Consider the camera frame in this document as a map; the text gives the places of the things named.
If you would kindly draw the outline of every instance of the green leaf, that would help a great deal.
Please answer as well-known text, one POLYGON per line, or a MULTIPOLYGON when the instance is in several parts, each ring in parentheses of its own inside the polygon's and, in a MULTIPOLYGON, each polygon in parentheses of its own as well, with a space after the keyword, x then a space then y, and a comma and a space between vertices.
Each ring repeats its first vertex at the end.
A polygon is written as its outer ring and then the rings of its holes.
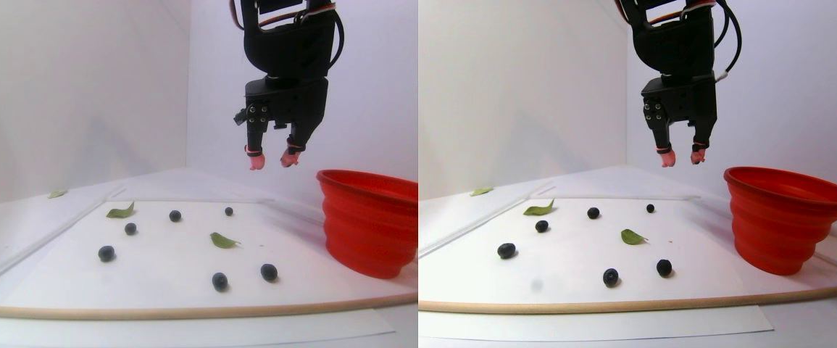
POLYGON ((232 241, 232 239, 225 238, 225 236, 220 235, 218 232, 212 232, 210 236, 212 236, 212 244, 222 249, 228 249, 231 246, 235 246, 235 244, 241 244, 239 241, 232 241))
POLYGON ((113 209, 107 213, 106 218, 114 218, 114 219, 124 219, 131 216, 131 213, 134 212, 134 202, 131 202, 131 205, 125 210, 121 209, 113 209))
POLYGON ((646 238, 634 233, 634 231, 631 231, 630 229, 625 229, 621 231, 621 241, 624 241, 625 243, 628 243, 630 245, 640 244, 642 241, 644 241, 644 239, 646 238))
POLYGON ((64 196, 64 193, 67 193, 67 190, 51 192, 51 194, 48 195, 48 199, 56 199, 58 196, 64 196))
POLYGON ((548 212, 554 211, 554 200, 550 199, 550 205, 546 207, 528 207, 525 210, 525 215, 546 215, 548 212))
POLYGON ((478 190, 475 190, 473 193, 471 193, 470 196, 479 196, 483 193, 488 193, 491 190, 492 190, 492 188, 480 188, 478 190))

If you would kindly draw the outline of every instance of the white wall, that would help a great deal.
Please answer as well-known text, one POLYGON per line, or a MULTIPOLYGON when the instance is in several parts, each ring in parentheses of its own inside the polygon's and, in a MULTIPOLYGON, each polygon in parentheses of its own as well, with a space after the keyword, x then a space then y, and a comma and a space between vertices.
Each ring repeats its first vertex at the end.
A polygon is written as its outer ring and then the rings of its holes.
MULTIPOLYGON (((676 166, 660 167, 640 96, 644 84, 657 73, 641 63, 631 43, 629 165, 720 196, 728 196, 723 171, 740 165, 790 170, 837 183, 837 1, 730 1, 729 5, 740 22, 744 45, 730 76, 717 83, 719 114, 707 161, 691 165, 692 129, 676 123, 670 127, 676 166)), ((719 30, 719 7, 713 15, 719 30)), ((716 73, 730 62, 735 42, 732 29, 717 47, 716 73)))
MULTIPOLYGON (((280 166, 289 129, 267 130, 262 171, 249 171, 245 125, 232 121, 243 87, 263 77, 243 55, 227 1, 193 0, 188 166, 315 208, 316 172, 351 169, 417 179, 417 0, 338 1, 346 40, 328 73, 328 108, 299 165, 280 166)), ((278 14, 298 10, 292 7, 278 14)))
POLYGON ((623 165, 614 3, 427 0, 418 12, 421 199, 623 165))
POLYGON ((189 3, 0 1, 0 202, 184 166, 189 3))

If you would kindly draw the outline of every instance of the white cable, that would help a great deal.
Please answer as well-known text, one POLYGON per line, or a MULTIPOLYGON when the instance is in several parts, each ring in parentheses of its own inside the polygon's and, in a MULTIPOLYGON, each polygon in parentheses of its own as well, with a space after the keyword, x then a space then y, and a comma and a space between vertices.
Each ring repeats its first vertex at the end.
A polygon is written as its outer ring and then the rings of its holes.
POLYGON ((621 6, 621 14, 624 16, 624 21, 626 23, 630 23, 630 19, 628 17, 628 14, 624 13, 624 6, 623 6, 623 4, 621 4, 621 0, 617 0, 617 4, 618 4, 618 6, 621 6))
POLYGON ((329 4, 329 6, 325 7, 324 9, 317 9, 312 12, 307 12, 306 14, 302 15, 302 20, 305 20, 309 16, 314 16, 315 14, 325 13, 328 11, 334 11, 335 8, 338 7, 338 4, 329 4))
POLYGON ((679 18, 684 19, 684 17, 686 17, 686 13, 688 13, 688 12, 692 12, 692 11, 697 10, 697 9, 702 9, 702 7, 713 7, 715 5, 716 5, 716 2, 712 1, 710 3, 696 4, 696 6, 686 7, 685 9, 683 9, 683 13, 679 14, 679 18))

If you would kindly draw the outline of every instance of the wooden dowel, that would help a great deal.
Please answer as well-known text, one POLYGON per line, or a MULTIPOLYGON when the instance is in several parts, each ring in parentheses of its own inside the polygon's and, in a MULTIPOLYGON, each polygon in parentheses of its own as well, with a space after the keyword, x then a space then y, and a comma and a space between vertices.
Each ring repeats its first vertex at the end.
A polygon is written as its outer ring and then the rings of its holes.
POLYGON ((156 308, 156 309, 64 309, 0 306, 0 318, 45 320, 180 320, 256 318, 274 315, 309 315, 320 312, 343 312, 391 305, 414 304, 418 292, 322 304, 288 304, 246 307, 156 308))
POLYGON ((739 305, 771 305, 831 297, 837 297, 837 287, 705 299, 653 299, 653 301, 587 302, 586 304, 465 304, 464 302, 419 301, 418 310, 490 315, 561 315, 587 314, 587 312, 640 312, 739 305))

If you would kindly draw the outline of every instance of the red collapsible bowl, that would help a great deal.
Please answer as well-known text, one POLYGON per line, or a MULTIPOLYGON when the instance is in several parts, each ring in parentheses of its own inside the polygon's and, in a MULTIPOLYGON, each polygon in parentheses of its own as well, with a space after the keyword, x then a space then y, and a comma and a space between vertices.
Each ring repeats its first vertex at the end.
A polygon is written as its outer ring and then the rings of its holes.
POLYGON ((750 265, 793 275, 837 221, 837 185, 800 173, 733 167, 724 171, 733 245, 750 265))
POLYGON ((344 170, 317 175, 331 255, 373 278, 395 278, 418 250, 418 183, 344 170))

